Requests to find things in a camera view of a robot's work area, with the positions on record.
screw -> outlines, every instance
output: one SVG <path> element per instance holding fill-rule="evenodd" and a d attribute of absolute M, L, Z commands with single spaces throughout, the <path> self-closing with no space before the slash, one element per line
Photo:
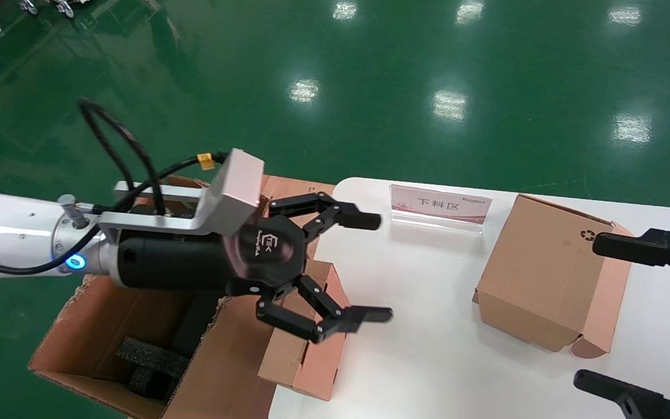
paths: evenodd
<path fill-rule="evenodd" d="M 77 206 L 77 198 L 72 194 L 63 194 L 58 198 L 58 204 L 63 208 L 63 212 L 74 222 L 74 227 L 81 230 L 90 224 L 90 221 L 84 216 Z"/>

cardboard box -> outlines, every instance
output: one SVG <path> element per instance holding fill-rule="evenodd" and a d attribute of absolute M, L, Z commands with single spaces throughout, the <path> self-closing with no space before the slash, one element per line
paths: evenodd
<path fill-rule="evenodd" d="M 170 183 L 201 186 L 195 180 L 182 177 L 172 177 Z M 332 193 L 329 185 L 266 176 L 262 186 L 265 196 L 261 196 L 261 202 L 268 201 L 266 196 L 281 198 L 314 189 Z M 178 205 L 170 209 L 183 210 Z M 298 225 L 311 216 L 300 218 L 295 221 Z M 310 244 L 308 250 L 312 254 L 313 248 Z M 330 264 L 309 261 L 307 271 L 318 283 L 330 282 L 328 292 L 336 283 L 332 281 L 334 269 Z M 340 289 L 339 281 L 333 291 L 337 289 Z M 269 364 L 283 363 L 300 356 L 301 351 L 291 354 L 280 349 L 268 353 L 273 328 L 256 318 L 257 296 L 235 297 L 220 304 L 169 403 L 165 405 L 160 400 L 130 392 L 127 383 L 136 366 L 115 355 L 123 337 L 167 347 L 193 297 L 189 292 L 119 288 L 107 276 L 85 276 L 28 367 L 39 377 L 135 419 L 268 417 L 276 384 L 258 376 L 263 358 Z M 315 358 L 329 365 L 328 368 L 334 364 L 337 371 L 344 339 L 345 336 L 340 340 L 337 336 L 335 340 L 328 339 L 333 342 L 328 344 L 330 351 L 317 355 L 319 350 L 315 350 Z M 332 387 L 332 378 L 328 379 Z M 311 382 L 318 385 L 321 380 Z M 309 390 L 301 380 L 295 385 L 312 395 L 322 393 L 319 387 Z"/>
<path fill-rule="evenodd" d="M 340 278 L 331 263 L 310 260 L 306 273 L 324 289 L 340 307 L 350 306 L 340 285 Z M 304 298 L 299 294 L 289 294 L 284 308 L 314 321 L 321 321 Z M 338 333 L 315 345 L 293 336 L 281 329 L 275 329 L 265 352 L 258 376 L 284 385 L 296 392 L 330 400 L 333 384 L 337 377 L 337 367 L 345 344 L 345 334 Z"/>
<path fill-rule="evenodd" d="M 614 222 L 520 194 L 473 301 L 484 323 L 553 352 L 596 358 L 611 350 L 630 263 L 596 255 Z"/>

green floor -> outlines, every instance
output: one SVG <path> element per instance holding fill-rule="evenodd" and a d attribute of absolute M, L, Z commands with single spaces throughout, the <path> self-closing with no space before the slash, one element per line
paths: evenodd
<path fill-rule="evenodd" d="M 239 147 L 326 183 L 670 206 L 670 0 L 9 1 L 0 193 L 110 202 L 85 95 L 160 167 Z M 0 417 L 119 417 L 26 370 L 79 281 L 0 281 Z"/>

cable connector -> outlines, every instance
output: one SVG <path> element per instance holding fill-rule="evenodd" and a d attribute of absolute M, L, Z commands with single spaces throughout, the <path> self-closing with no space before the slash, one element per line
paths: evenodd
<path fill-rule="evenodd" d="M 202 170 L 213 169 L 213 156 L 211 153 L 201 153 L 196 156 Z"/>

metal bracket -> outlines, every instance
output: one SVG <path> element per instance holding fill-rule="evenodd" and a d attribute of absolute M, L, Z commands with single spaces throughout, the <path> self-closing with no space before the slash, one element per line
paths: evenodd
<path fill-rule="evenodd" d="M 106 235 L 113 229 L 153 231 L 157 233 L 204 236 L 218 233 L 231 236 L 258 209 L 263 180 L 263 161 L 234 148 L 208 188 L 160 186 L 166 200 L 197 203 L 192 218 L 171 218 L 159 215 L 103 212 L 98 220 Z M 115 186 L 116 196 L 123 196 L 127 184 Z M 141 196 L 151 196 L 145 189 Z"/>

